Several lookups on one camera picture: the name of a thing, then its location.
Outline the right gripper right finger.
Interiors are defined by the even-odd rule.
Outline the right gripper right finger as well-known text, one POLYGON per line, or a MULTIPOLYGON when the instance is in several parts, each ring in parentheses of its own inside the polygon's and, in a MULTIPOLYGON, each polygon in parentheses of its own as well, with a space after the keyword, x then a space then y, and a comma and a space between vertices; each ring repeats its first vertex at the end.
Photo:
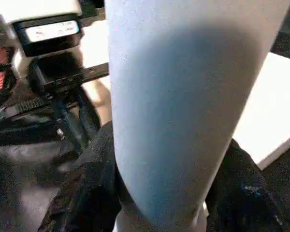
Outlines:
POLYGON ((260 168, 231 140, 205 199, 208 232, 290 232, 260 168))

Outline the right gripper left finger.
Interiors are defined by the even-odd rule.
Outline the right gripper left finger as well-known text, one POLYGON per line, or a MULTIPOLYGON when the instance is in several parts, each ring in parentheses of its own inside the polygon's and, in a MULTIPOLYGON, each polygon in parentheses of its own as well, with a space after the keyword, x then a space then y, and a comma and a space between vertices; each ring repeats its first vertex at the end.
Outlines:
POLYGON ((111 232, 121 210, 113 124, 104 124, 66 174, 40 232, 111 232))

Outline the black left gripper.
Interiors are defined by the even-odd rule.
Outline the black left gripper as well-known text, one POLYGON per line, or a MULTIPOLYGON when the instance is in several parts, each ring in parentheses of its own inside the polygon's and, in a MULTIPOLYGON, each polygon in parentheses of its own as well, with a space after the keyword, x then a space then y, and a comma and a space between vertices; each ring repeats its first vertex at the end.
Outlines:
POLYGON ((33 59, 27 76, 16 81, 12 96, 0 108, 0 119, 51 107, 59 117, 64 136, 81 155, 95 136, 95 110, 85 93, 75 93, 79 118, 68 111, 64 101, 84 79, 82 67, 71 52, 33 59))

